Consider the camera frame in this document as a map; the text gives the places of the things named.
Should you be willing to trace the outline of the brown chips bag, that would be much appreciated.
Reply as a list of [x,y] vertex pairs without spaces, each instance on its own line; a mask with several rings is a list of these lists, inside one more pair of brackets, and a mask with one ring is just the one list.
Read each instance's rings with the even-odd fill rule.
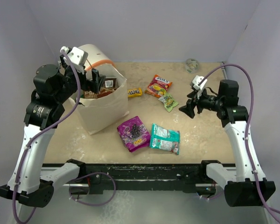
[[102,98],[105,97],[114,91],[116,91],[116,86],[117,86],[117,79],[116,78],[106,78],[104,81],[104,84],[100,88],[100,91],[98,93],[94,93],[91,91],[85,91],[82,95],[82,98],[85,99],[97,99],[97,98]]

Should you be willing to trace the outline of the small green himalaya sachet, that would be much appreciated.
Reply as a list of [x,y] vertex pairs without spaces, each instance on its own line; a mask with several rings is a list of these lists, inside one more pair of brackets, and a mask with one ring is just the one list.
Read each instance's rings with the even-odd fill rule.
[[159,98],[159,101],[161,101],[164,104],[164,107],[167,110],[167,112],[171,112],[174,107],[179,105],[179,103],[171,96],[170,93],[165,93]]

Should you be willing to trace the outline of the orange fox's fruits candy bag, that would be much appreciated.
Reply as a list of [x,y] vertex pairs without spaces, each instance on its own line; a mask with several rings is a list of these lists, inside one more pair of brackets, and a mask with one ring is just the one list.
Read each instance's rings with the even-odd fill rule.
[[160,98],[166,94],[172,84],[172,82],[160,77],[159,75],[155,75],[148,87],[145,89],[145,93]]

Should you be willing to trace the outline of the brown paper bag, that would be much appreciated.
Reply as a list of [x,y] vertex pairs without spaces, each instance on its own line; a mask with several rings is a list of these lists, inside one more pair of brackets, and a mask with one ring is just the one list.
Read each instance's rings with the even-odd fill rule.
[[116,78],[116,90],[102,98],[80,99],[75,109],[82,127],[93,135],[129,114],[126,78],[111,64],[96,68],[107,78]]

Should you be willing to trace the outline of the yellow m&m's packet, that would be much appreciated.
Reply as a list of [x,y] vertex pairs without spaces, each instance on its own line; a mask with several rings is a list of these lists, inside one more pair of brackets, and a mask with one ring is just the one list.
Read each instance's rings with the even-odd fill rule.
[[127,94],[129,98],[140,97],[142,96],[142,89],[141,88],[129,89],[127,91]]

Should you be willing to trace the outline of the teal fox's mint bag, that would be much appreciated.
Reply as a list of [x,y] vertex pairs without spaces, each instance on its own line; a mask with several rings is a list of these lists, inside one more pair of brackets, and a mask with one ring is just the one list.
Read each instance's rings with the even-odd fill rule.
[[149,147],[152,149],[169,151],[179,155],[180,131],[165,129],[153,123]]

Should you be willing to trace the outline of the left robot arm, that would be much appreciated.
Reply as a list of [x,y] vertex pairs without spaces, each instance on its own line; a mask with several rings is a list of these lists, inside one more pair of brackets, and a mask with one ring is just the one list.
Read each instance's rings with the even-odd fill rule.
[[86,77],[87,53],[62,53],[61,67],[53,64],[41,66],[33,79],[35,89],[24,118],[24,137],[20,155],[6,185],[0,186],[0,197],[11,199],[29,207],[43,208],[51,200],[54,192],[74,180],[82,183],[87,177],[86,164],[70,159],[48,175],[41,175],[47,147],[55,130],[67,116],[64,102],[80,91],[97,93],[104,80],[96,69],[92,69],[92,79]]

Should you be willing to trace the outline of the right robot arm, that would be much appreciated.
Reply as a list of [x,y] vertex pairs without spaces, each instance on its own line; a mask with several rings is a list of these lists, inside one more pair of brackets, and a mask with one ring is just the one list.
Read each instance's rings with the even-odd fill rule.
[[238,83],[221,80],[217,94],[209,95],[207,80],[195,76],[191,82],[192,92],[180,111],[194,118],[203,110],[214,111],[221,120],[235,158],[236,173],[232,174],[218,161],[203,161],[204,168],[198,171],[202,182],[214,180],[223,190],[231,207],[262,206],[275,192],[273,181],[268,181],[257,159],[251,138],[248,111],[238,105]]

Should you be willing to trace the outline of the purple candy bag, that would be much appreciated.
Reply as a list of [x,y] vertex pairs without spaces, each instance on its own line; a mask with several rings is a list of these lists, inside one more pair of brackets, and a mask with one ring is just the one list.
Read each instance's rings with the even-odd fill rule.
[[120,124],[117,131],[130,153],[150,145],[151,135],[138,116]]

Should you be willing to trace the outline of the white orange cylinder container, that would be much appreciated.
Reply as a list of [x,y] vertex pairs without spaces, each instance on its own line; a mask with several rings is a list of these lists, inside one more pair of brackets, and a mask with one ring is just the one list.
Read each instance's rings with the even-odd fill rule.
[[79,49],[88,53],[87,60],[84,64],[85,70],[88,71],[91,68],[96,68],[103,64],[111,64],[115,67],[114,62],[109,59],[98,47],[93,44],[85,44],[78,47]]

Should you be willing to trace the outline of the tape roll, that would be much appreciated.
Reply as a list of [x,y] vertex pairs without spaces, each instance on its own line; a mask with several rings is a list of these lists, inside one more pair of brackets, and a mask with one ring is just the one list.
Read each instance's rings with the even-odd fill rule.
[[196,59],[189,58],[185,62],[185,70],[190,73],[194,74],[197,73],[200,69],[200,64]]

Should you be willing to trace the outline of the black aluminium base frame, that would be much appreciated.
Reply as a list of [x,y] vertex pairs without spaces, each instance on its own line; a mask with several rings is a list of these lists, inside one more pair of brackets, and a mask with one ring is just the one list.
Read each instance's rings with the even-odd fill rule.
[[[247,109],[248,111],[248,121],[247,123],[250,125],[252,109]],[[212,179],[206,177],[204,175],[204,165],[201,163],[200,165],[192,166],[185,165],[186,171],[184,173],[173,173],[172,181],[176,182],[181,179],[184,180],[187,184],[194,184],[197,180],[209,182],[213,181]],[[132,181],[132,182],[141,182],[141,181],[165,181],[168,177],[164,174],[164,169],[159,164],[154,165],[133,165],[133,164],[124,164],[124,165],[116,165],[114,167],[103,166],[103,171],[90,170],[86,166],[85,175],[73,179],[72,181],[77,181],[80,179],[84,179],[91,175],[105,175],[110,178],[110,180],[115,183],[116,181]]]

